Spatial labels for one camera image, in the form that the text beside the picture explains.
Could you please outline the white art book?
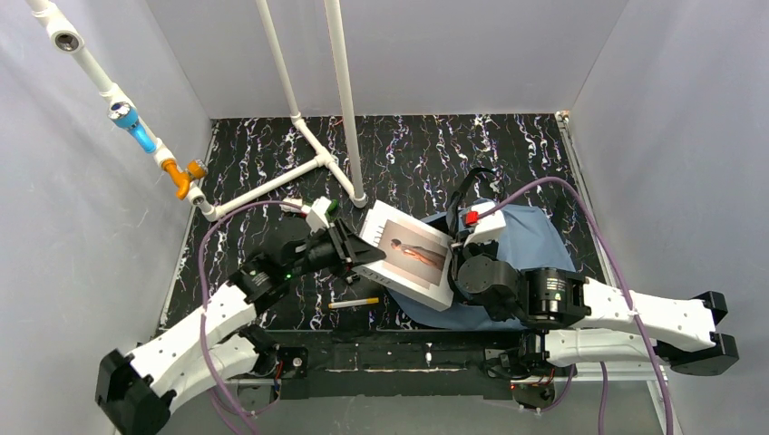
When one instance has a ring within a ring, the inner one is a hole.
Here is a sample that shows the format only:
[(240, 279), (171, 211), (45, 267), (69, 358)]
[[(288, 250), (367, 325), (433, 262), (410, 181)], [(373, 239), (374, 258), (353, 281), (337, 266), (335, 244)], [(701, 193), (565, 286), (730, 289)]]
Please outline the white art book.
[(358, 266), (359, 275), (434, 311), (450, 308), (448, 235), (377, 200), (366, 213), (360, 237), (384, 252), (384, 259)]

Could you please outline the blue student backpack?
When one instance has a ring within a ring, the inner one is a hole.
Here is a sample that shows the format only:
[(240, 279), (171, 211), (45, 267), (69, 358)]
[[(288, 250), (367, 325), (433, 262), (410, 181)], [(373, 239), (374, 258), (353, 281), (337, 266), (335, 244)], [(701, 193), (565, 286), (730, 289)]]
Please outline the blue student backpack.
[[(554, 267), (574, 272), (560, 233), (540, 208), (508, 205), (502, 209), (506, 228), (499, 240), (497, 257), (519, 269)], [(390, 297), (414, 324), (423, 328), (454, 331), (521, 331), (517, 319), (493, 321), (479, 305), (454, 303), (438, 312), (394, 290)]]

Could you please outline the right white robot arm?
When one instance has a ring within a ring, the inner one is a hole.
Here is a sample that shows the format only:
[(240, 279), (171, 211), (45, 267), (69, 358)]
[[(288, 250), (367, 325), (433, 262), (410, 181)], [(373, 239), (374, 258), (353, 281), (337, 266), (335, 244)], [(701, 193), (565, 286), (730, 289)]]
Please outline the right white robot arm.
[(493, 321), (521, 324), (519, 343), (501, 357), (517, 371), (650, 362), (708, 377), (740, 358), (736, 339), (717, 330), (728, 313), (718, 292), (645, 295), (556, 267), (518, 269), (476, 244), (458, 251), (450, 279)]

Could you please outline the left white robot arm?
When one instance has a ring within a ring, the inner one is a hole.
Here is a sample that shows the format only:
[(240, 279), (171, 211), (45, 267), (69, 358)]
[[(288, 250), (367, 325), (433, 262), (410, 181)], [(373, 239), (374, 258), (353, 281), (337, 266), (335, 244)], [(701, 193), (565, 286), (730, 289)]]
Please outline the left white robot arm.
[(304, 352), (283, 350), (255, 324), (257, 317), (289, 293), (294, 278), (324, 269), (344, 276), (383, 259), (383, 250), (342, 220), (316, 232), (306, 224), (296, 234), (282, 232), (171, 329), (126, 354), (105, 355), (96, 404), (120, 434), (156, 434), (183, 403), (232, 377), (304, 376)]

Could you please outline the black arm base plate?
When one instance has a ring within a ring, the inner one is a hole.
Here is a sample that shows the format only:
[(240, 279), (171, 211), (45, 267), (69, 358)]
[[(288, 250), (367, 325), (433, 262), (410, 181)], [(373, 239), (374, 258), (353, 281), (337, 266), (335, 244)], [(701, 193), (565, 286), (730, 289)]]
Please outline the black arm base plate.
[(281, 400), (394, 396), (480, 396), (508, 400), (515, 387), (551, 388), (569, 369), (546, 362), (522, 332), (263, 331), (266, 355), (233, 381), (277, 386)]

